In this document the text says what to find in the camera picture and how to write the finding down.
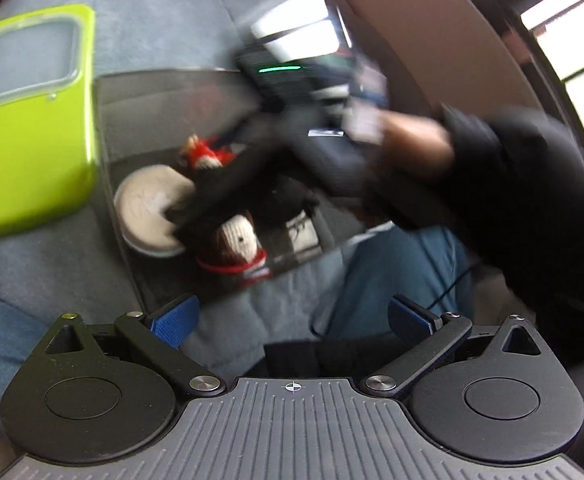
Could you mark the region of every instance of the black sleeve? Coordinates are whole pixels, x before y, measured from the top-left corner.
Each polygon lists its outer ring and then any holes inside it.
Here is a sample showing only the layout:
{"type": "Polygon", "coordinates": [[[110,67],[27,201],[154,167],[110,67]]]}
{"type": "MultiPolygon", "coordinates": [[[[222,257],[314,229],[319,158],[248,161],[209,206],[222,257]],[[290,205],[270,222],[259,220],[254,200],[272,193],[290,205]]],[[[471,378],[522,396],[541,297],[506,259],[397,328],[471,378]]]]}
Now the black sleeve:
{"type": "Polygon", "coordinates": [[[570,131],[536,110],[491,120],[443,109],[455,162],[438,192],[533,305],[557,296],[584,303],[584,152],[570,131]]]}

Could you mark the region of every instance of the gray plastic base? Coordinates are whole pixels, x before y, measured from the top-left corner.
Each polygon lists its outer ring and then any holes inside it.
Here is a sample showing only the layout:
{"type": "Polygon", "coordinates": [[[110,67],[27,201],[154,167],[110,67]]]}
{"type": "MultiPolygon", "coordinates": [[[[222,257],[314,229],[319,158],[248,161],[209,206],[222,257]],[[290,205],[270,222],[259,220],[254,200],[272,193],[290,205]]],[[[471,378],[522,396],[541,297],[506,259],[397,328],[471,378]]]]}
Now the gray plastic base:
{"type": "Polygon", "coordinates": [[[223,396],[190,402],[163,439],[134,456],[87,467],[24,456],[2,479],[575,480],[584,473],[562,455],[515,467],[452,456],[415,430],[398,403],[365,397],[347,380],[242,378],[223,396]]]}

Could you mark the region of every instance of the blue jeans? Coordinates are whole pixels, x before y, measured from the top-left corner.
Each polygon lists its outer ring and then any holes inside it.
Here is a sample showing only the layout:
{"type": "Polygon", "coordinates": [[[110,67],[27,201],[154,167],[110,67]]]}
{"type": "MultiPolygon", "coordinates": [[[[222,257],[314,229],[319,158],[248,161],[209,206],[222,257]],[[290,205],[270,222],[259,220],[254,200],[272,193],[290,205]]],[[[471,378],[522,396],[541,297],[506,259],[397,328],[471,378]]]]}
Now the blue jeans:
{"type": "MultiPolygon", "coordinates": [[[[464,250],[446,230],[406,233],[392,228],[362,242],[347,268],[326,338],[388,332],[387,304],[394,294],[401,293],[415,303],[429,306],[465,268],[464,250]]],[[[460,311],[471,316],[470,298],[470,280],[464,278],[432,311],[460,311]]],[[[0,400],[21,363],[47,330],[42,321],[0,300],[0,400]]]]}

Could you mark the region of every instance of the person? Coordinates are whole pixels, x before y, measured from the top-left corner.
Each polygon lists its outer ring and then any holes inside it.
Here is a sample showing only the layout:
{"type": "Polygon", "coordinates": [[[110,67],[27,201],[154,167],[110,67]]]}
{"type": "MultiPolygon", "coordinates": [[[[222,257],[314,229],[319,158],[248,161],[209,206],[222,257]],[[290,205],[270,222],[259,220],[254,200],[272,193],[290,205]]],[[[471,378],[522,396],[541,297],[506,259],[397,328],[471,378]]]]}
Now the person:
{"type": "MultiPolygon", "coordinates": [[[[383,118],[391,166],[454,212],[471,236],[467,243],[537,312],[541,334],[564,364],[584,361],[584,150],[570,131],[523,108],[487,120],[448,107],[437,120],[394,112],[383,118]]],[[[467,280],[441,297],[467,268],[447,229],[393,228],[366,240],[349,264],[325,340],[387,334],[387,304],[398,292],[437,313],[471,316],[467,280]]],[[[45,331],[0,301],[0,397],[45,331]]],[[[378,353],[374,345],[365,349],[378,353]]]]}

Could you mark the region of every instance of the lime green container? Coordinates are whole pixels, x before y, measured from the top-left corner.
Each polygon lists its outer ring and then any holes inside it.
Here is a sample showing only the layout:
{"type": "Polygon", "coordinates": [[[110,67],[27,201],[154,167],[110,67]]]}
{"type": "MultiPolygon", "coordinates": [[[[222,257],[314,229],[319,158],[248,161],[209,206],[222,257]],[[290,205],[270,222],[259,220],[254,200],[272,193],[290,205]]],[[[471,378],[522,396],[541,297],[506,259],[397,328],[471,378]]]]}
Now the lime green container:
{"type": "Polygon", "coordinates": [[[93,47],[86,6],[0,22],[0,235],[76,211],[90,195],[93,47]]]}

